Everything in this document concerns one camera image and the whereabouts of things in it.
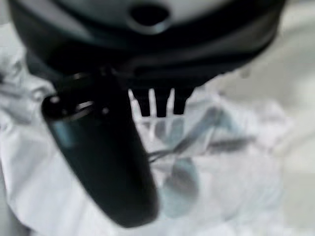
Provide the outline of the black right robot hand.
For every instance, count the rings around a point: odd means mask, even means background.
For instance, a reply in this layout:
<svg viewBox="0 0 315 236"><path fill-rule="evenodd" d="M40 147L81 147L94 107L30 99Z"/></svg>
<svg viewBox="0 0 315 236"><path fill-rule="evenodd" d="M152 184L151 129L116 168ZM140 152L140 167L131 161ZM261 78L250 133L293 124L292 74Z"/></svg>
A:
<svg viewBox="0 0 315 236"><path fill-rule="evenodd" d="M182 115L194 89L274 40L283 0L10 0L27 52L58 74L43 118L98 207L125 228L157 218L148 154L132 119Z"/></svg>

